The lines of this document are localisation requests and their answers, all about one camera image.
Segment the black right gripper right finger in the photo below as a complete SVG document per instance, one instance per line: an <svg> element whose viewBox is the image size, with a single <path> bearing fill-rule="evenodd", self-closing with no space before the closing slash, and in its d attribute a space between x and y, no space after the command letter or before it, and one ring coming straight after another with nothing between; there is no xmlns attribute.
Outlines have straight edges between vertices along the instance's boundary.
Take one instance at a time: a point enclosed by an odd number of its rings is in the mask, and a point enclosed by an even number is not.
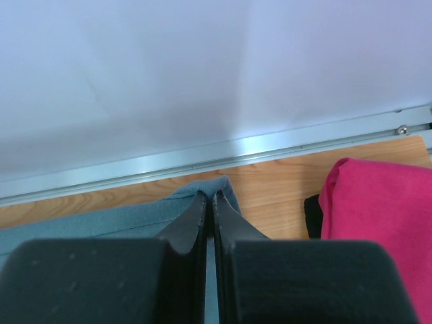
<svg viewBox="0 0 432 324"><path fill-rule="evenodd" d="M213 197L221 323L418 323L392 258L364 240L272 240Z"/></svg>

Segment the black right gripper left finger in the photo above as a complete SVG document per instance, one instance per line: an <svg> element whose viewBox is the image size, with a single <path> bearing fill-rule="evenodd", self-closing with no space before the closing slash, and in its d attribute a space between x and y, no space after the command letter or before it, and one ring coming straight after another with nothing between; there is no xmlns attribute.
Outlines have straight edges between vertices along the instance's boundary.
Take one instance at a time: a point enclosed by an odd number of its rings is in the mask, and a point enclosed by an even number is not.
<svg viewBox="0 0 432 324"><path fill-rule="evenodd" d="M202 323L207 196L152 238L31 240L1 272L2 323Z"/></svg>

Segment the blue-grey t-shirt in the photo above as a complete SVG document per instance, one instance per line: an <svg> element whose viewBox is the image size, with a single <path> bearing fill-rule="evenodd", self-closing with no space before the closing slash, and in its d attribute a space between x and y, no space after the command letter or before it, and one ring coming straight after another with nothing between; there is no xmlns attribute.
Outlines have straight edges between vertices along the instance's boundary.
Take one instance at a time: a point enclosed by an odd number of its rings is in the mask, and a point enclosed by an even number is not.
<svg viewBox="0 0 432 324"><path fill-rule="evenodd" d="M191 182L160 200L82 213L1 230L1 266L19 245L51 238L147 238L165 228L192 203L196 193L209 198L222 191L231 206L241 212L228 177Z"/></svg>

